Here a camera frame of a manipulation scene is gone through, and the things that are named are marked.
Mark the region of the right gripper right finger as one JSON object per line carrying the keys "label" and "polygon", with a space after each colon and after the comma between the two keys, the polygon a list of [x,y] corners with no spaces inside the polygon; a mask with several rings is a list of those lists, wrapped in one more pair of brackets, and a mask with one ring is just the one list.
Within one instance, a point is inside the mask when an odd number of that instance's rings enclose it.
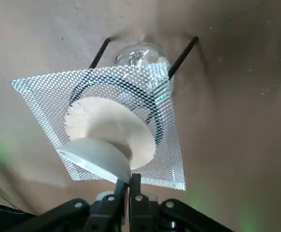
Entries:
{"label": "right gripper right finger", "polygon": [[132,232],[226,232],[227,227],[177,199],[162,203],[141,192],[141,175],[129,183],[129,225]]}

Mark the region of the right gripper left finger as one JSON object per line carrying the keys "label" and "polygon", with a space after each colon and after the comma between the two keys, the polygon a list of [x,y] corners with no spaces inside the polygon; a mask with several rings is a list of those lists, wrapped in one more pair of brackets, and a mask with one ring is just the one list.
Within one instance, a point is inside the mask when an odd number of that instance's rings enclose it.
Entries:
{"label": "right gripper left finger", "polygon": [[128,185],[116,182],[112,194],[89,204],[81,198],[67,201],[12,227],[10,232],[120,232],[125,217]]}

